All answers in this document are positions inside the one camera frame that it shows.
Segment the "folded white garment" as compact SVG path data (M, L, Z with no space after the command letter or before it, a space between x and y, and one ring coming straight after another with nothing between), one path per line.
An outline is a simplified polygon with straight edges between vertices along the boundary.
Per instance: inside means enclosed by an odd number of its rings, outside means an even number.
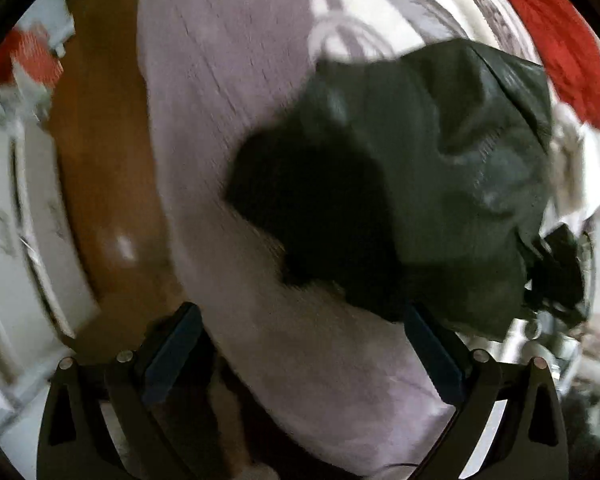
M545 236L566 226L580 236L585 222L600 208L600 147L597 133L564 102L552 109L550 140L550 184L552 196L540 234Z

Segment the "red duvet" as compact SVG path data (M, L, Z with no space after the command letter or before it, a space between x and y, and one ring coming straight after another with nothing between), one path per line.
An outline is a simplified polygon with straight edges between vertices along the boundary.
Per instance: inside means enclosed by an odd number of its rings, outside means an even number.
M558 98L600 130L600 48L569 0L508 0L539 53Z

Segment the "white drawer unit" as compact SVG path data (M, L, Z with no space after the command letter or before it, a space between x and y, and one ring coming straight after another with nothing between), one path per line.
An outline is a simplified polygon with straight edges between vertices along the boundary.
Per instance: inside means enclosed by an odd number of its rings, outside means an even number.
M98 315L62 199L56 145L32 118L0 126L0 431Z

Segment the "white plastic bag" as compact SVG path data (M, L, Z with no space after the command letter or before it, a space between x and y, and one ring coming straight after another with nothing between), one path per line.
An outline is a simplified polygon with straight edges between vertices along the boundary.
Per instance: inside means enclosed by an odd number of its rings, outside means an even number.
M40 34L58 58L65 55L65 43L76 33L74 18L66 0L35 0L16 27Z

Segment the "black leather jacket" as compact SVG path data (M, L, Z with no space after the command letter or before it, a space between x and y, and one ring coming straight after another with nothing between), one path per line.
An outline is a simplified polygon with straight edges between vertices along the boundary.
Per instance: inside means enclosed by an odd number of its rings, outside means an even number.
M525 308L580 320L576 241L540 234L551 137L542 67L484 44L323 60L239 148L225 198L282 244L286 285L501 339Z

